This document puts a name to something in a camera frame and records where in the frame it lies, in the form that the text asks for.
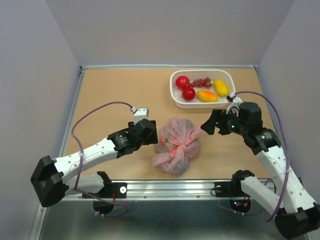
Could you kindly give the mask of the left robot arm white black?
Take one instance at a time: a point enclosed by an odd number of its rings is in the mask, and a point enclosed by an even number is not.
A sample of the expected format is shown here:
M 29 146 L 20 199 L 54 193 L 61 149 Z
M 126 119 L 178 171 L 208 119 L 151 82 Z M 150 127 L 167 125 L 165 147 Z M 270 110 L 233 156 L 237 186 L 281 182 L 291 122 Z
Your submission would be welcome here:
M 158 143 L 155 120 L 142 119 L 129 122 L 128 128 L 110 134 L 82 152 L 51 158 L 42 157 L 30 181 L 42 207 L 51 207 L 65 196 L 82 193 L 85 198 L 112 198 L 115 194 L 124 198 L 118 186 L 104 171 L 78 177 L 78 173 L 96 165 L 119 159 L 139 150 L 143 145 Z

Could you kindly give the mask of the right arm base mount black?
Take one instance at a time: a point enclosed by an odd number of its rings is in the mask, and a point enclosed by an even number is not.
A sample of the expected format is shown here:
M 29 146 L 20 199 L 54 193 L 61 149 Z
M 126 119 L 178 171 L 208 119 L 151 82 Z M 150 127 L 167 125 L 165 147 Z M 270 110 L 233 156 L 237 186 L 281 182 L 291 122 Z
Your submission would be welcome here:
M 241 189 L 231 181 L 216 181 L 210 194 L 217 198 L 236 198 L 244 196 Z

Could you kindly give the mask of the pink plastic bag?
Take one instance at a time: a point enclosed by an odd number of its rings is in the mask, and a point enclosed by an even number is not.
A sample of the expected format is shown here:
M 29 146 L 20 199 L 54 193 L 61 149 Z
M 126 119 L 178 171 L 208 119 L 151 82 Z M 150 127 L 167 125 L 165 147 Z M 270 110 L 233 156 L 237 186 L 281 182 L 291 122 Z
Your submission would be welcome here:
M 181 176 L 200 153 L 201 126 L 189 119 L 172 117 L 158 132 L 152 166 L 162 173 Z

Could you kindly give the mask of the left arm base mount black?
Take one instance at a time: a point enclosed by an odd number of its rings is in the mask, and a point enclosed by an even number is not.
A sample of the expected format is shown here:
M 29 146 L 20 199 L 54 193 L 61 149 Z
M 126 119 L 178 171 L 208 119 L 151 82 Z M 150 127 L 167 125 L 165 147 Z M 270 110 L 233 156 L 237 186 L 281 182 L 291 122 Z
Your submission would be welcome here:
M 80 188 L 82 191 L 102 199 L 125 199 L 128 184 L 121 181 L 112 181 L 107 173 L 98 171 L 91 175 L 81 176 Z

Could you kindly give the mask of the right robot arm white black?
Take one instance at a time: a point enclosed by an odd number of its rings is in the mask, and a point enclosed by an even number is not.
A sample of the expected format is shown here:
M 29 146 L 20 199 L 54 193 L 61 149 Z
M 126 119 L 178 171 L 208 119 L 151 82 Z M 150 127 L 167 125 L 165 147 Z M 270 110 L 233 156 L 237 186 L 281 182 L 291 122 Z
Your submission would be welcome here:
M 237 113 L 230 109 L 214 109 L 201 129 L 213 135 L 216 128 L 222 136 L 231 133 L 242 136 L 278 191 L 274 193 L 251 171 L 238 170 L 230 181 L 215 184 L 217 197 L 252 197 L 270 214 L 277 230 L 286 239 L 319 229 L 320 205 L 292 170 L 278 136 L 263 127 L 262 111 L 256 103 L 240 103 Z

